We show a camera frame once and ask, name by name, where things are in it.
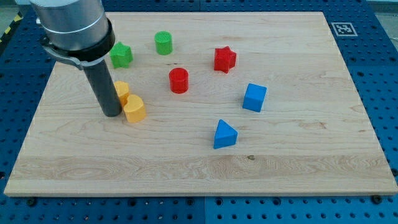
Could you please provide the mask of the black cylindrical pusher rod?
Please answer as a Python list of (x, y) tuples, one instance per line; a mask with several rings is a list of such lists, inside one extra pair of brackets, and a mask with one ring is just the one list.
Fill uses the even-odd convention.
[(115, 117), (122, 111), (121, 102), (104, 60), (83, 69), (105, 116)]

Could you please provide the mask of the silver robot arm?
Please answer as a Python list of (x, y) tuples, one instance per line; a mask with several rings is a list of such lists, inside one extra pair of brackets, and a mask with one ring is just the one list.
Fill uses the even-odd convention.
[(115, 45), (111, 21), (99, 0), (16, 1), (25, 11), (33, 10), (35, 23), (44, 34), (39, 39), (46, 53), (57, 62), (82, 72), (107, 117), (122, 112), (106, 54)]

